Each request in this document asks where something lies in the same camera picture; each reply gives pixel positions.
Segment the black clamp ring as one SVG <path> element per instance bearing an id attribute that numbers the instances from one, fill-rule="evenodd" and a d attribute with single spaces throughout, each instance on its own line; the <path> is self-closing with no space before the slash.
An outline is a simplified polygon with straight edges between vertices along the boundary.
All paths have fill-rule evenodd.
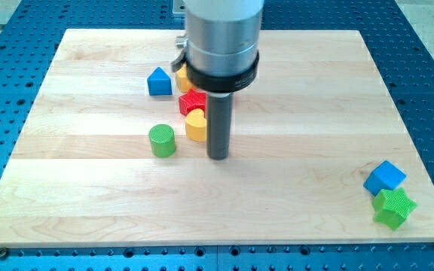
<path id="1" fill-rule="evenodd" d="M 216 77 L 198 71 L 189 61 L 186 61 L 186 73 L 190 82 L 205 91 L 213 93 L 232 93 L 248 87 L 258 73 L 259 52 L 251 66 L 236 75 Z"/>

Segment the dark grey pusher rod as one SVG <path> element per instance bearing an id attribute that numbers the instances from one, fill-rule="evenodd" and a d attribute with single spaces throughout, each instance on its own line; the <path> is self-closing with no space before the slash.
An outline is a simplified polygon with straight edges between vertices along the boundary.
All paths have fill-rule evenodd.
<path id="1" fill-rule="evenodd" d="M 233 96 L 231 93 L 207 93 L 206 151 L 213 160 L 228 157 Z"/>

